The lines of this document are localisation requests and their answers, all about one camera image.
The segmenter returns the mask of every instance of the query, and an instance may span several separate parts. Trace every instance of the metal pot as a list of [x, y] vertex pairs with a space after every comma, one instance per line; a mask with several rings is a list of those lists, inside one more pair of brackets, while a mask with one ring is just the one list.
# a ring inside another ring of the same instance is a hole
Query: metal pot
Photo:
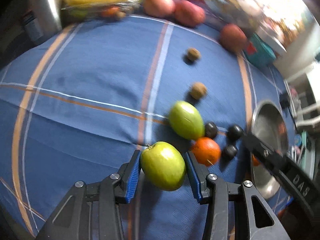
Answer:
[[[254, 110], [251, 132], [279, 154], [288, 152], [288, 135], [284, 120], [278, 108], [270, 100], [262, 101]], [[265, 199], [274, 196], [280, 187], [262, 164], [253, 166], [252, 158], [251, 176], [254, 185]]]

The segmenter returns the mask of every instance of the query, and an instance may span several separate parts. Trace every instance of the plaid tablecloth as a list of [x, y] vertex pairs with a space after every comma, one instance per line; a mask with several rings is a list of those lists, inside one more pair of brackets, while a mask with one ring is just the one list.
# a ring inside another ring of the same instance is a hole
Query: plaid tablecloth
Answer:
[[[219, 127], [221, 148], [227, 127], [245, 129], [260, 101], [280, 108], [285, 86], [276, 68], [261, 71], [228, 53], [218, 35], [206, 25], [190, 30], [144, 16], [93, 21], [66, 28], [2, 69], [1, 204], [36, 235], [74, 182], [102, 180], [146, 143], [166, 141], [185, 152], [190, 142], [172, 131], [166, 114], [186, 99], [193, 82], [208, 88], [196, 107]], [[189, 47], [202, 54], [195, 65], [183, 61]], [[292, 145], [293, 123], [289, 113], [283, 117]], [[239, 183], [250, 162], [241, 141], [237, 146], [233, 160], [220, 160], [210, 171]], [[286, 201], [280, 189], [269, 204], [277, 213]], [[193, 199], [188, 179], [165, 192], [141, 178], [133, 202], [121, 206], [130, 240], [201, 239], [206, 210]]]

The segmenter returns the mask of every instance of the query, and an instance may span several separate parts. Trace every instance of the blue gripper pad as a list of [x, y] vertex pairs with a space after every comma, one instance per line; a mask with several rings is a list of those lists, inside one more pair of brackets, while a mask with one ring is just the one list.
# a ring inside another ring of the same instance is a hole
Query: blue gripper pad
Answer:
[[200, 203], [200, 201], [202, 200], [202, 196], [201, 196], [201, 192], [200, 192], [200, 181], [199, 181], [197, 174], [196, 174], [196, 171], [192, 165], [189, 153], [187, 153], [187, 152], [184, 154], [184, 161], [186, 163], [187, 174], [189, 177], [193, 197], [198, 201], [198, 203]]
[[127, 170], [130, 171], [129, 178], [127, 181], [126, 193], [124, 197], [126, 200], [126, 203], [130, 203], [131, 199], [134, 197], [134, 193], [136, 192], [136, 187], [138, 184], [139, 175], [141, 171], [140, 156], [141, 156], [141, 151], [136, 150], [133, 153], [133, 156], [126, 168], [126, 171]]

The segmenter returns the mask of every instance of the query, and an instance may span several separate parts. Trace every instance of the orange stripe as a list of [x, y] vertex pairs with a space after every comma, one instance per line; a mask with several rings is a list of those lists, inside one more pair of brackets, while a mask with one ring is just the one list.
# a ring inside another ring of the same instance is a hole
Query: orange stripe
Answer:
[[[7, 189], [10, 191], [10, 193], [11, 193], [12, 195], [14, 195], [14, 197], [15, 197], [16, 199], [18, 199], [17, 195], [14, 193], [13, 189], [10, 188], [10, 186], [8, 185], [8, 183], [6, 183], [6, 182], [4, 181], [4, 179], [1, 178], [1, 177], [0, 177], [0, 181], [1, 181], [4, 185], [6, 185]], [[25, 202], [23, 202], [23, 201], [22, 201], [22, 203], [23, 203], [23, 205], [25, 206], [25, 208], [28, 209], [28, 205], [27, 205]], [[31, 208], [31, 210], [33, 211], [33, 213], [35, 213], [37, 216], [41, 217], [41, 218], [44, 220], [43, 216], [42, 216], [39, 212], [37, 212], [37, 211], [34, 210], [33, 208]]]
[[249, 131], [251, 129], [251, 122], [252, 122], [252, 95], [251, 95], [249, 77], [248, 77], [247, 69], [245, 67], [244, 59], [240, 54], [237, 55], [237, 58], [238, 58], [238, 64], [240, 67], [240, 73], [242, 77], [243, 90], [244, 90], [245, 120], [247, 124], [247, 131]]
[[[34, 86], [39, 78], [39, 75], [43, 71], [44, 67], [46, 66], [47, 62], [49, 61], [52, 54], [57, 50], [58, 46], [63, 42], [63, 40], [68, 35], [69, 31], [72, 29], [73, 26], [69, 26], [64, 31], [58, 35], [56, 40], [51, 44], [49, 49], [43, 55], [42, 59], [40, 60], [39, 64], [35, 68], [28, 85]], [[28, 107], [29, 101], [31, 98], [31, 92], [26, 91], [23, 95], [22, 101], [20, 103], [19, 112], [17, 115], [17, 119], [14, 125], [13, 136], [12, 136], [12, 180], [15, 193], [18, 198], [18, 207], [21, 213], [21, 216], [28, 228], [29, 232], [33, 235], [32, 226], [30, 224], [30, 220], [27, 214], [26, 209], [22, 204], [22, 194], [20, 189], [20, 179], [19, 179], [19, 144], [20, 144], [20, 137], [21, 137], [21, 130], [23, 125], [23, 120], [26, 115], [26, 109]]]
[[[162, 48], [162, 44], [163, 44], [163, 40], [164, 40], [164, 34], [167, 30], [168, 24], [165, 23], [162, 27], [161, 30], [161, 34], [160, 34], [160, 38], [158, 41], [158, 45], [156, 48], [156, 53], [152, 59], [152, 64], [149, 70], [149, 75], [147, 78], [147, 83], [143, 92], [143, 96], [142, 96], [142, 103], [141, 103], [141, 117], [145, 116], [145, 111], [147, 110], [147, 106], [148, 106], [148, 100], [149, 100], [149, 96], [150, 96], [150, 92], [151, 92], [151, 87], [152, 87], [152, 81], [153, 81], [153, 76], [156, 72], [156, 67], [157, 67], [157, 63], [159, 60], [159, 56], [160, 56], [160, 52], [161, 52], [161, 48]], [[144, 131], [144, 121], [143, 119], [141, 119], [141, 121], [139, 122], [138, 125], [138, 149], [141, 149], [142, 143], [143, 143], [143, 131]]]
[[[19, 89], [19, 90], [23, 90], [23, 91], [28, 91], [30, 93], [36, 93], [36, 89], [28, 89], [28, 88], [23, 88], [23, 87], [19, 87], [16, 85], [1, 85], [2, 87], [10, 87], [10, 88], [15, 88], [15, 89]], [[106, 107], [102, 107], [102, 106], [95, 106], [95, 105], [90, 105], [90, 104], [86, 104], [86, 103], [81, 103], [78, 101], [74, 101], [74, 100], [70, 100], [70, 99], [65, 99], [56, 95], [52, 95], [52, 94], [47, 94], [44, 92], [39, 92], [40, 95], [42, 96], [46, 96], [49, 98], [55, 98], [57, 100], [61, 100], [63, 102], [67, 102], [70, 104], [74, 104], [74, 105], [78, 105], [78, 106], [85, 106], [85, 107], [89, 107], [89, 108], [93, 108], [93, 109], [98, 109], [98, 110], [102, 110], [102, 111], [106, 111], [106, 112], [112, 112], [112, 113], [116, 113], [116, 114], [121, 114], [124, 116], [128, 116], [128, 117], [132, 117], [135, 119], [139, 119], [139, 120], [147, 120], [147, 118], [145, 116], [136, 116], [134, 114], [129, 114], [127, 112], [123, 112], [123, 111], [118, 111], [118, 110], [114, 110], [114, 109], [110, 109], [110, 108], [106, 108]], [[156, 120], [156, 119], [152, 119], [152, 122], [156, 122], [156, 123], [160, 123], [160, 124], [166, 124], [166, 122], [161, 121], [161, 120]]]
[[[150, 92], [151, 92], [151, 88], [152, 88], [152, 81], [153, 81], [154, 74], [156, 72], [161, 48], [163, 45], [164, 35], [165, 35], [165, 32], [167, 31], [167, 28], [168, 28], [168, 23], [165, 23], [162, 27], [162, 30], [161, 30], [159, 41], [158, 41], [158, 44], [156, 47], [156, 52], [155, 52], [155, 55], [153, 56], [153, 59], [152, 59], [152, 63], [151, 63], [151, 67], [149, 70], [149, 75], [147, 78], [146, 86], [145, 86], [145, 89], [144, 89], [143, 95], [142, 95], [141, 110], [140, 110], [140, 112], [142, 112], [142, 114], [140, 116], [140, 121], [138, 124], [137, 150], [142, 149], [141, 145], [143, 143], [143, 138], [144, 138], [144, 125], [145, 125], [144, 121], [146, 120], [145, 111], [147, 110], [148, 100], [149, 100], [149, 96], [150, 96]], [[128, 240], [132, 240], [132, 209], [133, 208], [132, 208], [132, 203], [131, 203], [129, 206], [129, 210], [128, 210]]]
[[225, 135], [225, 136], [226, 136], [226, 133], [225, 133], [225, 132], [218, 131], [218, 134], [221, 134], [221, 135]]

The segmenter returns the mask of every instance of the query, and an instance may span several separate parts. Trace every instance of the orange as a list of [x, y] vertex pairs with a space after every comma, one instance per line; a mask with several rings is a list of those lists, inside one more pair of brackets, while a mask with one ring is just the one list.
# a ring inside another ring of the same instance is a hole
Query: orange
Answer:
[[113, 6], [113, 7], [108, 7], [104, 10], [101, 11], [101, 16], [102, 17], [111, 17], [115, 15], [115, 13], [119, 11], [119, 7]]
[[199, 138], [191, 147], [197, 161], [206, 166], [215, 164], [221, 157], [219, 145], [208, 137]]
[[260, 161], [256, 157], [254, 157], [254, 155], [252, 155], [252, 163], [253, 163], [253, 166], [260, 165]]

